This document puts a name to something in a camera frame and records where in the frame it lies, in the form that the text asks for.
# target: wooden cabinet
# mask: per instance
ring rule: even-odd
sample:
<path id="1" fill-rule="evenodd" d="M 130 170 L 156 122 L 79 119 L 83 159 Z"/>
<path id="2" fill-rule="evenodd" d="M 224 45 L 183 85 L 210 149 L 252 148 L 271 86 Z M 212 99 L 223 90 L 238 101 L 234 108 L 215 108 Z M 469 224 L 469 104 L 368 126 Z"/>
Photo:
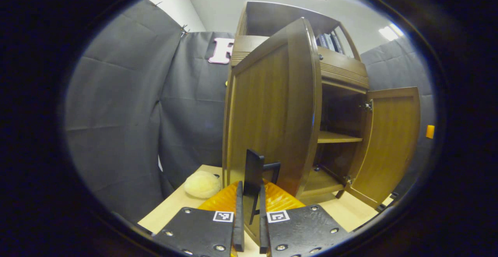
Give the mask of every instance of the wooden cabinet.
<path id="1" fill-rule="evenodd" d="M 316 35 L 335 28 L 354 58 L 317 47 Z M 276 3 L 244 5 L 226 92 L 225 186 L 243 180 L 245 151 L 254 149 L 282 163 L 277 184 L 298 199 L 318 203 L 345 190 L 375 208 L 405 173 L 419 119 L 416 87 L 369 91 L 339 21 Z"/>

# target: yellow sponge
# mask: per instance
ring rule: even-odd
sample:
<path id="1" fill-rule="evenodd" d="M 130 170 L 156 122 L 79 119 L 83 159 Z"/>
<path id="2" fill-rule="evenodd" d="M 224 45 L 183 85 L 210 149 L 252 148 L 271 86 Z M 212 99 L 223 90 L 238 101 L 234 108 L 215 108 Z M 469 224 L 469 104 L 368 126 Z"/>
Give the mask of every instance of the yellow sponge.
<path id="1" fill-rule="evenodd" d="M 221 180 L 207 171 L 197 171 L 185 180 L 183 187 L 189 195 L 207 199 L 221 190 Z"/>

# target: pink letter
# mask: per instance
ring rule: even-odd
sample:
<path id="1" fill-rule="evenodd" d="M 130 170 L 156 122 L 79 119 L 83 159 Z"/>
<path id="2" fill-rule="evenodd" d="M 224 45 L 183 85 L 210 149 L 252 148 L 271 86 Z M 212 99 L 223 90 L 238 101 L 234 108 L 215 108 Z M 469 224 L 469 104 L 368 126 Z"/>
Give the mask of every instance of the pink letter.
<path id="1" fill-rule="evenodd" d="M 227 64 L 230 59 L 226 57 L 226 53 L 231 56 L 231 50 L 233 49 L 233 39 L 226 38 L 215 38 L 216 47 L 213 56 L 209 58 L 210 63 Z"/>

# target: book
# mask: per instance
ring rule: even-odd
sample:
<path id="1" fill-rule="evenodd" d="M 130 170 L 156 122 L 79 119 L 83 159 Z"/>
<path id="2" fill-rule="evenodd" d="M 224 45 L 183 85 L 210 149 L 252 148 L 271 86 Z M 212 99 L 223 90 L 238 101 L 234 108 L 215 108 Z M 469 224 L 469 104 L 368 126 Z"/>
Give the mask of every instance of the book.
<path id="1" fill-rule="evenodd" d="M 325 41 L 327 41 L 327 46 L 329 46 L 329 50 L 337 51 L 335 46 L 334 46 L 334 43 L 332 42 L 330 34 L 325 33 L 324 35 L 325 35 Z"/>
<path id="2" fill-rule="evenodd" d="M 337 37 L 337 35 L 334 32 L 332 32 L 331 35 L 332 35 L 332 38 L 334 39 L 335 45 L 337 46 L 338 53 L 344 54 L 344 50 L 343 50 L 343 48 L 341 46 L 341 43 L 339 42 L 339 38 Z"/>
<path id="3" fill-rule="evenodd" d="M 325 40 L 325 36 L 323 34 L 318 35 L 318 38 L 320 39 L 320 46 L 324 48 L 329 48 L 327 45 L 327 41 Z"/>

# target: orange tag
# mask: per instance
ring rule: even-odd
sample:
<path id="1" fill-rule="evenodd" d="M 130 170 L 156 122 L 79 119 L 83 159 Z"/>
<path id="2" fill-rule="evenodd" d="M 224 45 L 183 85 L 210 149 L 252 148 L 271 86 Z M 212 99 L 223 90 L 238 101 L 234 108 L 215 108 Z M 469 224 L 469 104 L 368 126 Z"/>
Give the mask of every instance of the orange tag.
<path id="1" fill-rule="evenodd" d="M 434 138 L 434 126 L 428 125 L 427 126 L 427 132 L 425 133 L 426 138 Z"/>

